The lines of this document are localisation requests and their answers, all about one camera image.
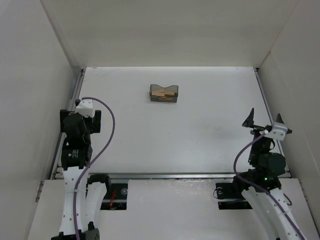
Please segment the wood block two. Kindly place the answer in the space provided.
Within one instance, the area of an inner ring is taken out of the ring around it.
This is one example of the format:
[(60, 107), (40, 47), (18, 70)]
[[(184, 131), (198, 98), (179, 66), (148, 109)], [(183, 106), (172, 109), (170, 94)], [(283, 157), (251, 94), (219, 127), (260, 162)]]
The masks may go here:
[(164, 91), (165, 97), (176, 97), (177, 93), (175, 91)]

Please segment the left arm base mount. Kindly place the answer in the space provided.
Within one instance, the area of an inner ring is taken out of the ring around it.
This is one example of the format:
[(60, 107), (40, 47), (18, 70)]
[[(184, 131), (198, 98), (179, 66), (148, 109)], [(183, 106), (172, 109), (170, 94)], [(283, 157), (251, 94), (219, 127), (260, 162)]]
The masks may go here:
[(122, 211), (127, 209), (128, 182), (115, 182), (107, 190), (100, 209), (103, 211)]

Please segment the dark transparent plastic bin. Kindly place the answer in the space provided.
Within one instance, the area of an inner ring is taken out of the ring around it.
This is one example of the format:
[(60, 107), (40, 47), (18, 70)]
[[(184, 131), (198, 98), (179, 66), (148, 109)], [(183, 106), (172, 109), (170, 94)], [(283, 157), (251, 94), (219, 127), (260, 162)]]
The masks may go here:
[(151, 84), (149, 88), (149, 98), (151, 102), (177, 103), (179, 96), (179, 86), (171, 85), (162, 87)]

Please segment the wood block one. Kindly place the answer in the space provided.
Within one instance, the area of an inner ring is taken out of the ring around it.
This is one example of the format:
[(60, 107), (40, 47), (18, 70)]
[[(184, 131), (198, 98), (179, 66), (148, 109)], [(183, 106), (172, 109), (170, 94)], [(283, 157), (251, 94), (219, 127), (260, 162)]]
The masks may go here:
[(164, 97), (164, 89), (156, 89), (152, 90), (151, 95), (152, 96), (158, 96), (158, 97)]

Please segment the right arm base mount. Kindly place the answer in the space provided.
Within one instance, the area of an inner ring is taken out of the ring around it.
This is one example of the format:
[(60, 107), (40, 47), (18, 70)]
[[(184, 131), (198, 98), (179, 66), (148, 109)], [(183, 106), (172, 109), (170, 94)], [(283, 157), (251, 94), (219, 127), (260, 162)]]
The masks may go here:
[(235, 189), (231, 182), (217, 182), (213, 196), (218, 200), (219, 210), (251, 210), (251, 205)]

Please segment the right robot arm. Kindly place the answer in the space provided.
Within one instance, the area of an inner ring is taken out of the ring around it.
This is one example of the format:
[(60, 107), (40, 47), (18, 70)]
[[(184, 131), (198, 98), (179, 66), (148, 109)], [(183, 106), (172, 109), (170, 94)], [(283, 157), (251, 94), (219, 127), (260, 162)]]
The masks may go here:
[(235, 157), (233, 185), (250, 204), (270, 240), (304, 240), (283, 192), (279, 176), (286, 172), (286, 158), (272, 152), (276, 141), (283, 141), (293, 131), (280, 114), (271, 125), (254, 123), (254, 110), (242, 123), (251, 129), (253, 140)]

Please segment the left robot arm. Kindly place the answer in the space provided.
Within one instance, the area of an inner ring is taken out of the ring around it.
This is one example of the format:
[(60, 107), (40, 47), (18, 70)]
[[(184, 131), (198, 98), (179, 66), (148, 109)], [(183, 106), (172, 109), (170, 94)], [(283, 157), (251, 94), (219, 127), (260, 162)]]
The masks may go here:
[(55, 240), (98, 240), (98, 216), (111, 187), (106, 173), (89, 175), (93, 149), (91, 134), (101, 131), (101, 111), (93, 116), (60, 110), (60, 131), (66, 135), (61, 152), (64, 202)]

